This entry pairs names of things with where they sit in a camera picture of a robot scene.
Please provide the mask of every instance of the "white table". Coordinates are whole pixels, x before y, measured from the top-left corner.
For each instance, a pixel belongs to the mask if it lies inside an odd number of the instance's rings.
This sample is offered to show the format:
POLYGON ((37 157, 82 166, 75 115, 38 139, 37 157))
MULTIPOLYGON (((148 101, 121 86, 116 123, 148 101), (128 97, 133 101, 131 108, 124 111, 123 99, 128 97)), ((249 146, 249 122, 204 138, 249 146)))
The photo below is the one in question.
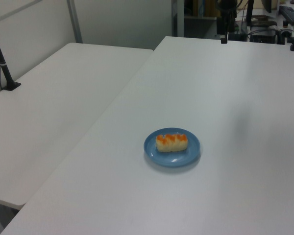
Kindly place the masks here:
POLYGON ((151 53, 68 44, 0 92, 0 203, 20 209, 151 53))
POLYGON ((294 52, 166 37, 2 233, 31 234, 294 234, 294 52), (164 127, 200 161, 151 162, 164 127))

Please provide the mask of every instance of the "floor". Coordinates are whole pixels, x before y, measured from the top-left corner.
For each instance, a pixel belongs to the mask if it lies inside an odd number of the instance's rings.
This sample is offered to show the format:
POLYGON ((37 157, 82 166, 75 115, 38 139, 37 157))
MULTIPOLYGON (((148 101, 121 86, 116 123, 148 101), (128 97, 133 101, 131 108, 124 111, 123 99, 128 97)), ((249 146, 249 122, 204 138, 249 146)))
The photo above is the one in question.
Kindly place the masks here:
MULTIPOLYGON (((173 20, 173 35, 177 35, 177 18, 173 20)), ((219 39, 215 20, 185 19, 184 36, 186 38, 219 39)), ((17 214, 17 210, 0 205, 0 233, 17 214)))

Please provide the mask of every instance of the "plate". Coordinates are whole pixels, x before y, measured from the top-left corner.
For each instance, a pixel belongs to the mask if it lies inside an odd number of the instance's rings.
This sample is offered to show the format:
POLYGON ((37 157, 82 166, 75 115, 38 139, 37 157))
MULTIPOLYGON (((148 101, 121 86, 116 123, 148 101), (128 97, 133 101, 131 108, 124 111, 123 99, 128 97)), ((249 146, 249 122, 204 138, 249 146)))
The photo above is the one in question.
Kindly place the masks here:
POLYGON ((200 143, 197 137, 180 128, 164 128, 151 133, 144 142, 144 151, 158 165, 178 167, 194 162, 200 153, 200 143), (187 149, 178 152, 159 152, 156 147, 156 137, 165 134, 185 134, 188 139, 187 149))

